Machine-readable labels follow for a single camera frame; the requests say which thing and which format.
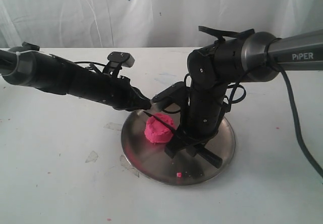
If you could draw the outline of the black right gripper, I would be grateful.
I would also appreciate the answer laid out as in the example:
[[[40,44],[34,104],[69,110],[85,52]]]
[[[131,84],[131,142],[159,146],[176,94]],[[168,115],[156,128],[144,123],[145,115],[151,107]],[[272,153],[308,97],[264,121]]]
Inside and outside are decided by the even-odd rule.
[[[191,84],[189,103],[181,119],[182,128],[187,135],[176,131],[165,145],[164,151],[170,158],[174,158],[183,149],[191,157],[195,157],[204,148],[204,144],[193,145],[194,138],[205,139],[215,134],[226,91],[226,83],[216,84],[210,89],[203,89],[196,83]]]

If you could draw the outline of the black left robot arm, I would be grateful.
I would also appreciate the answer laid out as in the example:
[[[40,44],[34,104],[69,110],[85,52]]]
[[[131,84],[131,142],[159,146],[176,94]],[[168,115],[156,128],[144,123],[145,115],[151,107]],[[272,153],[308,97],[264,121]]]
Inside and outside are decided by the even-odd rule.
[[[103,70],[98,63],[72,62],[53,54],[43,54],[40,47],[23,42],[21,46],[1,50],[1,76],[12,85],[38,89],[57,95],[72,95],[116,110],[150,109],[150,99],[120,76],[123,67],[133,66],[134,58],[126,52],[113,51]]]

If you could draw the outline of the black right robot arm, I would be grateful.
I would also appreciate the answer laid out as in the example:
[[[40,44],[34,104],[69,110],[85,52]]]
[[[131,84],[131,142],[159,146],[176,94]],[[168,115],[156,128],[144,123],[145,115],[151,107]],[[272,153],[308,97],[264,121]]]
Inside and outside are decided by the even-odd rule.
[[[288,38],[253,29],[233,32],[199,26],[198,30],[216,40],[188,55],[191,85],[179,84],[184,100],[180,103],[180,126],[165,146],[170,157],[182,149],[206,143],[217,133],[220,120],[230,108],[223,103],[230,84],[268,82],[277,76],[279,68],[322,69],[321,30]]]

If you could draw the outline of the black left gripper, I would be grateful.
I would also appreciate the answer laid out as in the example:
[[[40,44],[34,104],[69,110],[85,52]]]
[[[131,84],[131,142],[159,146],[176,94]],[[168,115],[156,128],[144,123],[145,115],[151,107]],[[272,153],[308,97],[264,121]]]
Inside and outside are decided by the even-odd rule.
[[[151,101],[142,92],[130,84],[130,79],[122,76],[112,79],[107,75],[100,76],[107,88],[107,93],[100,103],[115,110],[151,109]]]

